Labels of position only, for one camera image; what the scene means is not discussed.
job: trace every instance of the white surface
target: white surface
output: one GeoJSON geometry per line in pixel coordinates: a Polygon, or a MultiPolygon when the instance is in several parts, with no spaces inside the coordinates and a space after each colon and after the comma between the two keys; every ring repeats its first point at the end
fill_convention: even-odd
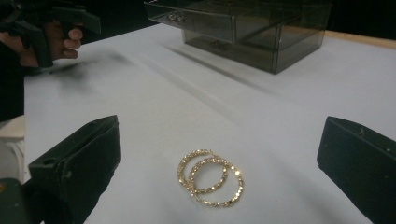
{"type": "Polygon", "coordinates": [[[396,139],[395,50],[326,37],[274,76],[156,25],[79,52],[26,78],[26,162],[118,115],[122,162],[87,223],[370,223],[316,156],[328,116],[396,139]],[[179,161],[198,148],[242,171],[235,206],[201,206],[178,184],[179,161]]]}

